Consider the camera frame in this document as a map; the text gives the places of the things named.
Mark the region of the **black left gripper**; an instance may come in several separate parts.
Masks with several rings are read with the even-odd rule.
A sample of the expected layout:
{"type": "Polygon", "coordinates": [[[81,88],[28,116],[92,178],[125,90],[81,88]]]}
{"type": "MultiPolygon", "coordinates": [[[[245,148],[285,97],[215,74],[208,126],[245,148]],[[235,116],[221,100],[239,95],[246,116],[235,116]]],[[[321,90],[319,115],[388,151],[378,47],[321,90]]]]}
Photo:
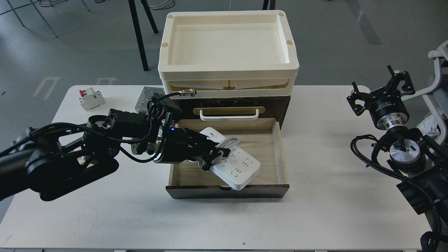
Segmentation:
{"type": "Polygon", "coordinates": [[[204,171],[209,171],[221,158],[230,154],[229,147],[222,147],[208,136],[189,128],[170,127],[163,133],[164,142],[160,155],[154,159],[160,164],[179,164],[185,160],[197,161],[204,171]]]}

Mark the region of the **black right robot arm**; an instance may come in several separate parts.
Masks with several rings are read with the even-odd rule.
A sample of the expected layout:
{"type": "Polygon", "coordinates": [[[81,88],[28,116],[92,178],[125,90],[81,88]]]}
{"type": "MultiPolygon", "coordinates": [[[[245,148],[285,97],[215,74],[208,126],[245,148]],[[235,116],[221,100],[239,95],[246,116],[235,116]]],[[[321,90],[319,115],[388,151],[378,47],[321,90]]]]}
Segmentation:
{"type": "Polygon", "coordinates": [[[370,93],[353,91],[347,101],[357,116],[368,111],[375,128],[385,130],[381,138],[371,134],[355,137],[352,153],[367,167],[400,180],[397,188],[417,214],[431,211],[432,230],[420,239],[421,250],[435,252],[447,243],[442,223],[447,223],[447,150],[418,128],[407,128],[408,110],[402,96],[415,94],[408,72],[387,66],[391,79],[370,93]]]}

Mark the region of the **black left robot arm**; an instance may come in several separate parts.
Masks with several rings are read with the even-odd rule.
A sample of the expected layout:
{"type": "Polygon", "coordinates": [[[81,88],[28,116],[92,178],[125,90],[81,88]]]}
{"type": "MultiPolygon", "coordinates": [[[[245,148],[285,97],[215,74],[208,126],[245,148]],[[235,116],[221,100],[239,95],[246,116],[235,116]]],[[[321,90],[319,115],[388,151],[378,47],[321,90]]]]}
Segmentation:
{"type": "Polygon", "coordinates": [[[1,199],[27,189],[38,192],[43,201],[58,199],[117,171],[119,152],[138,163],[189,160],[210,170],[230,149],[197,131],[174,127],[183,112],[171,97],[195,94],[193,89],[154,93],[144,113],[110,109],[85,124],[28,128],[1,152],[1,199]]]}

